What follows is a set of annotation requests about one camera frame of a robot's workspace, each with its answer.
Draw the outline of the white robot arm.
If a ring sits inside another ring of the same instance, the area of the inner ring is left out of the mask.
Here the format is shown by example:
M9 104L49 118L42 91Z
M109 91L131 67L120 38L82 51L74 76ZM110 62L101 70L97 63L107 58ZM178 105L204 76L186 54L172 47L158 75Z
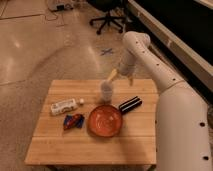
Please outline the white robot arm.
M146 33L123 36L124 56L107 80L131 76L142 64L159 92L156 105L157 171L213 171L207 111L208 104L180 76L149 50Z

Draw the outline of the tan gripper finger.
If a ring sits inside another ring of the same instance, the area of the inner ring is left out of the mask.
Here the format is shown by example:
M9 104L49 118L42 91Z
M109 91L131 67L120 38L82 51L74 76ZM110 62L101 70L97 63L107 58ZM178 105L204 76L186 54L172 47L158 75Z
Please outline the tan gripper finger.
M113 69L110 75L107 78L108 82L112 82L114 79L116 79L118 76L118 71L116 69Z
M129 79L129 85L132 86L134 82L133 76L130 76L128 79Z

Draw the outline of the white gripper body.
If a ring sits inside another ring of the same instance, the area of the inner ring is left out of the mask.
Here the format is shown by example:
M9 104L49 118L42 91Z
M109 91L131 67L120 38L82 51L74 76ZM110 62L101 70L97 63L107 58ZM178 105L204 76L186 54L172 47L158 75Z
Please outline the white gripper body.
M130 76L134 73L135 65L136 58L128 50L125 50L118 64L118 72L123 76Z

